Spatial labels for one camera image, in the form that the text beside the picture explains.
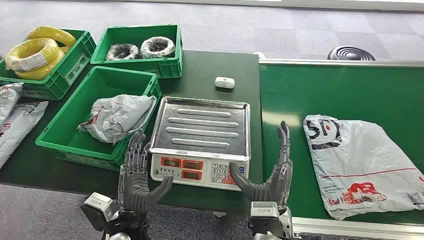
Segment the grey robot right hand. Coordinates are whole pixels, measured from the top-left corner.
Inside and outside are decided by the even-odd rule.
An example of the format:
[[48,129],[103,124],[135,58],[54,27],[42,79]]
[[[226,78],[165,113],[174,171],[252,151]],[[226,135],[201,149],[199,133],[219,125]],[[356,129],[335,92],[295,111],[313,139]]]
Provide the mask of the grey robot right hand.
[[293,175],[293,162],[290,159],[290,130],[282,120],[276,129],[279,138],[279,154],[272,173],[264,183],[252,183],[241,174],[236,162],[229,163],[232,179],[250,202],[275,202],[280,212],[287,208]]

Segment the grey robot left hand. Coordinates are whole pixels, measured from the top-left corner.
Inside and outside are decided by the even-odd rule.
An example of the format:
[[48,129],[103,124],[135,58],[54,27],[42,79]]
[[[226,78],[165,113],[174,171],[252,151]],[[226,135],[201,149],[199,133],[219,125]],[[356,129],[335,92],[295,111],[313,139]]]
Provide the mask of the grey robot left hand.
[[130,138],[124,163],[120,166],[118,202],[122,210],[146,214],[171,189],[174,177],[165,176],[153,190],[149,188],[147,155],[150,143],[144,144],[146,135],[140,129]]

